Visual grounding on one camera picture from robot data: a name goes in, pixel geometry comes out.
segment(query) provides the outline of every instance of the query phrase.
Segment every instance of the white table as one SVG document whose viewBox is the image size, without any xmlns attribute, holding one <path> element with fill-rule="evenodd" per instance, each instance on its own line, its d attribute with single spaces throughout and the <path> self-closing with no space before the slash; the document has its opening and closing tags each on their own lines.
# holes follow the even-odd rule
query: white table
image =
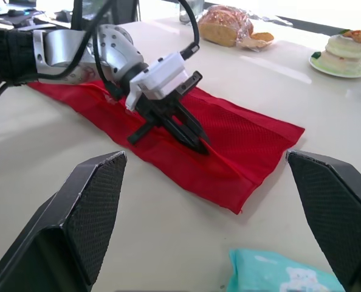
<svg viewBox="0 0 361 292">
<path fill-rule="evenodd" d="M 182 49 L 192 36 L 175 19 L 125 27 L 147 61 Z M 361 79 L 310 67 L 314 49 L 297 43 L 319 49 L 326 36 L 271 29 L 277 41 L 263 53 L 201 41 L 187 68 L 202 73 L 200 87 L 209 93 L 305 127 L 297 148 L 351 162 L 361 172 Z M 27 87 L 9 89 L 0 98 L 0 258 L 79 162 L 121 149 L 69 107 Z M 93 291 L 219 291 L 232 273 L 229 249 L 242 247 L 330 271 L 283 161 L 236 216 L 126 152 L 116 226 Z"/>
</svg>

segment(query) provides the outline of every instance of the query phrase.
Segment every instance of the red mesh fabric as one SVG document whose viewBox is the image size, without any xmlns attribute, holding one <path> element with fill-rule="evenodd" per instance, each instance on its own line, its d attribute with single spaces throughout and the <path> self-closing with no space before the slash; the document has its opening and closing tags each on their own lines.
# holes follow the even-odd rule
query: red mesh fabric
<svg viewBox="0 0 361 292">
<path fill-rule="evenodd" d="M 144 123 L 143 119 L 127 112 L 123 102 L 115 103 L 101 83 L 30 86 L 71 106 L 114 142 L 155 165 L 185 190 L 236 214 L 275 169 L 283 152 L 296 144 L 304 132 L 303 128 L 240 108 L 195 88 L 182 103 L 200 121 L 210 139 L 208 156 L 184 147 L 161 128 L 155 128 L 133 146 L 126 138 Z"/>
</svg>

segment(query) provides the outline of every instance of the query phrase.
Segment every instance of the bread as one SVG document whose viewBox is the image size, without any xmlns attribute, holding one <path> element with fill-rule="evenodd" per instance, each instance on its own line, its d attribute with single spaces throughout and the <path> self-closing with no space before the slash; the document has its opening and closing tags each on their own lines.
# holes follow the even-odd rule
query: bread
<svg viewBox="0 0 361 292">
<path fill-rule="evenodd" d="M 213 6 L 198 22 L 201 37 L 225 47 L 236 44 L 239 34 L 251 35 L 253 25 L 245 12 L 233 7 Z"/>
<path fill-rule="evenodd" d="M 269 32 L 254 33 L 249 38 L 243 38 L 239 43 L 240 47 L 259 51 L 270 45 L 273 41 L 273 35 Z"/>
<path fill-rule="evenodd" d="M 257 41 L 273 41 L 273 35 L 269 32 L 258 32 L 251 35 L 251 38 Z"/>
</svg>

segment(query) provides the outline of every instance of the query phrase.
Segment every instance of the bread loaf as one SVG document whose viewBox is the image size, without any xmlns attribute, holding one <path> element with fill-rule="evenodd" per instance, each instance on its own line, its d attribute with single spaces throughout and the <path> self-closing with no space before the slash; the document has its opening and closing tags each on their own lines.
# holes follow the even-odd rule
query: bread loaf
<svg viewBox="0 0 361 292">
<path fill-rule="evenodd" d="M 239 37 L 249 36 L 253 25 L 245 12 L 233 7 L 210 7 L 198 22 L 201 37 L 225 47 L 232 47 Z"/>
</svg>

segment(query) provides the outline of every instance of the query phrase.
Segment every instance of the white plate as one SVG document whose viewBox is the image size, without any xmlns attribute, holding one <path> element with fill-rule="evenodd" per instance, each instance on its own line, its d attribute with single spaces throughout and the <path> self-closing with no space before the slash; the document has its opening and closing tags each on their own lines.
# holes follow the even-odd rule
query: white plate
<svg viewBox="0 0 361 292">
<path fill-rule="evenodd" d="M 360 78 L 360 77 L 361 77 L 361 74 L 360 74 L 360 75 L 345 75 L 345 74 L 337 74 L 337 73 L 329 72 L 329 71 L 327 71 L 327 70 L 324 70 L 324 69 L 322 69 L 322 68 L 317 67 L 317 66 L 313 63 L 312 60 L 313 60 L 313 57 L 310 57 L 310 58 L 309 58 L 309 63 L 310 63 L 310 65 L 312 65 L 312 67 L 313 67 L 314 69 L 317 69 L 318 71 L 321 71 L 321 72 L 323 72 L 323 73 L 325 73 L 325 74 L 329 74 L 329 75 L 333 75 L 333 76 L 337 76 L 337 77 L 343 77 L 343 78 Z"/>
</svg>

